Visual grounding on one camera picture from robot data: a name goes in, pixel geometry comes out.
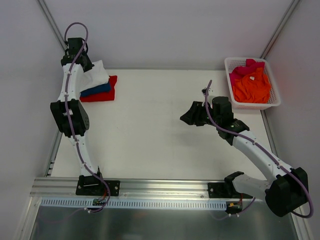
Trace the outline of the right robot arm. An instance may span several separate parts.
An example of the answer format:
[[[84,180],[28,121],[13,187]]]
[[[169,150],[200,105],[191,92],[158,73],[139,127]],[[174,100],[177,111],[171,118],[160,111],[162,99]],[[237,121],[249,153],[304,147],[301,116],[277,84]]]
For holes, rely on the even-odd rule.
[[[252,178],[241,171],[228,175],[223,186],[228,197],[235,198],[242,193],[263,200],[278,217],[294,214],[295,209],[308,203],[309,214],[304,218],[313,216],[307,173],[301,167],[291,167],[266,150],[250,128],[234,118],[232,104],[226,96],[214,97],[211,102],[194,101],[180,120],[190,126],[216,127],[218,135],[242,152],[264,175],[265,180]]]

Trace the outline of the white t shirt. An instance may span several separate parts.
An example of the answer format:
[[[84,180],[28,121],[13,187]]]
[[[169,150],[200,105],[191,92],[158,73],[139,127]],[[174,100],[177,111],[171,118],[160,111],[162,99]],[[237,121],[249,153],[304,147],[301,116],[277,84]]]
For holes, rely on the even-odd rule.
[[[94,88],[109,82],[109,75],[107,70],[104,68],[102,60],[93,62],[93,68],[86,71],[81,78],[80,92]]]

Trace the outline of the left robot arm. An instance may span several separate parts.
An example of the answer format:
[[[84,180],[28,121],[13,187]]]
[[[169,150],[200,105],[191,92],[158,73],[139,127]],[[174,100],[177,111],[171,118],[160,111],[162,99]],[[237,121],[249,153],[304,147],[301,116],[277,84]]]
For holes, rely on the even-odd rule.
[[[81,37],[68,38],[67,49],[61,59],[63,82],[56,102],[50,104],[50,110],[58,130],[71,142],[80,165],[77,182],[77,196],[94,196],[104,191],[105,184],[96,178],[100,174],[97,164],[88,150],[89,116],[80,101],[81,87],[85,84],[84,73],[93,68],[85,40]]]

